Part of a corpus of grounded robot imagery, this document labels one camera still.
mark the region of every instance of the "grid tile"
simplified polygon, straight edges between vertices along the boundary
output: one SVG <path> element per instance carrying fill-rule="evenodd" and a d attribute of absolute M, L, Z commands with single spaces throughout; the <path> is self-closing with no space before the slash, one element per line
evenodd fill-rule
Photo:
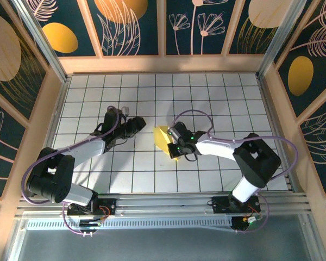
<path fill-rule="evenodd" d="M 109 105 L 126 106 L 129 118 L 144 117 L 146 127 L 125 144 L 117 140 L 118 146 L 106 154 L 77 166 L 73 181 L 99 193 L 231 191 L 242 177 L 235 161 L 215 156 L 172 160 L 155 147 L 153 129 L 170 126 L 174 116 L 193 108 L 212 115 L 218 137 L 242 139 L 253 131 L 272 135 L 255 80 L 247 73 L 73 76 L 54 147 L 89 136 L 104 121 Z M 210 127 L 199 113 L 179 120 L 192 132 Z M 276 149 L 273 140 L 265 141 Z M 270 182 L 268 189 L 287 190 L 285 177 Z"/>

